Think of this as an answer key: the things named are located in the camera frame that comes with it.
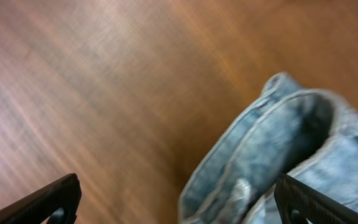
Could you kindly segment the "light blue denim shorts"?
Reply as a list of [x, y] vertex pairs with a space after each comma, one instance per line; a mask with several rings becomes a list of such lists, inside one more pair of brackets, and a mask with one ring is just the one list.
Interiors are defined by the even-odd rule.
[[287, 174], [358, 213], [358, 112], [280, 72], [228, 127], [185, 185], [180, 223], [280, 223]]

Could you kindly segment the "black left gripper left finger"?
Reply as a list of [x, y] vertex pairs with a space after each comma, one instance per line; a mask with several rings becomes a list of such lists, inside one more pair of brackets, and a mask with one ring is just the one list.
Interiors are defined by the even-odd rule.
[[80, 200], [78, 176], [67, 174], [1, 209], [0, 224], [74, 224]]

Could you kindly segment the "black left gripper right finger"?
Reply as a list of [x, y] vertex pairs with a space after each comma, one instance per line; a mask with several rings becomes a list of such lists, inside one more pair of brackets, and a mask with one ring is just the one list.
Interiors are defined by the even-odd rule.
[[283, 224], [358, 224], [358, 213], [282, 174], [274, 199]]

